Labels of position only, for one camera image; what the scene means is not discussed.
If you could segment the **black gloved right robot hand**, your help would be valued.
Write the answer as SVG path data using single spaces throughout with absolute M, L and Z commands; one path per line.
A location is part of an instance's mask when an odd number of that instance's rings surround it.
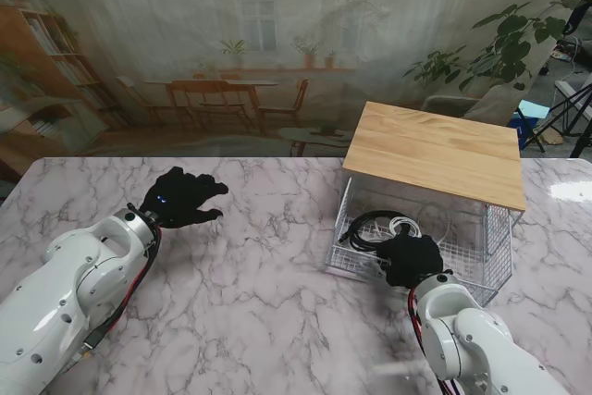
M 444 262 L 436 242 L 428 235 L 413 237 L 399 234 L 381 241 L 376 256 L 388 263 L 381 268 L 391 287 L 413 289 L 424 278 L 444 271 Z

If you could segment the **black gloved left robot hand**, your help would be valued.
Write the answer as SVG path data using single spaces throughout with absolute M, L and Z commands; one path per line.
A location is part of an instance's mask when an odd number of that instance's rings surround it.
M 207 174 L 195 176 L 181 167 L 161 175 L 146 193 L 139 211 L 151 216 L 160 228 L 183 228 L 213 221 L 218 209 L 201 210 L 209 199 L 228 193 L 228 186 Z

